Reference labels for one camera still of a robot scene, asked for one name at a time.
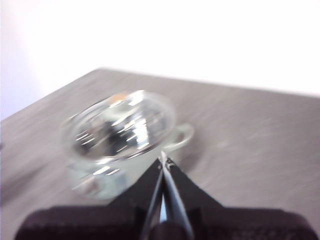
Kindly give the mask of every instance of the gray table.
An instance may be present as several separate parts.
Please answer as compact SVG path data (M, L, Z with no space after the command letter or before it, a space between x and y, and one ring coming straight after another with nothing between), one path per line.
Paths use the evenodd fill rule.
M281 208L320 233L320 100L98 69L1 122L1 239L30 212L99 204L69 190L60 124L120 91L171 98L195 127L181 168L225 206Z

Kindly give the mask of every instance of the metal tweezers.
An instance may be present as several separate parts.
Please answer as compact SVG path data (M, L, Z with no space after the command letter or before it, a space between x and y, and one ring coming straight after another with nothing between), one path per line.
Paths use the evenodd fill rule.
M175 164L168 158L167 154L161 151L161 157L158 158L162 166L158 180L152 195L149 209L147 211L144 225L141 231L140 240L147 240L154 224L161 222L161 213L166 216L165 220L171 225L180 226L181 231L185 232L186 240L193 240L194 233L184 203L179 195L175 181L170 173L170 167ZM157 214L160 205L160 216Z

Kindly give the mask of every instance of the table surface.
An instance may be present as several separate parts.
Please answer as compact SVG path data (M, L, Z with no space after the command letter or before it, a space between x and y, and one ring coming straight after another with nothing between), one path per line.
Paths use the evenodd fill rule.
M98 69L1 122L2 239L37 209L101 203L69 188L61 122L140 89L168 96L195 127L180 167L202 189L225 206L302 214L320 233L318 98Z

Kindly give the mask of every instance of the white wall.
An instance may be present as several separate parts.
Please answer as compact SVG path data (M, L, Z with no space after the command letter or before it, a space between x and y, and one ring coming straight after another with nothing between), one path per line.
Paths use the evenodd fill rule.
M1 1L2 119L102 66L320 96L320 1Z

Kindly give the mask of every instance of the white background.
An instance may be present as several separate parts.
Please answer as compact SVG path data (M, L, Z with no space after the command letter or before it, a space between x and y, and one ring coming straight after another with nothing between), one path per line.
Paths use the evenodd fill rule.
M320 1L1 1L1 119L98 67L320 96Z

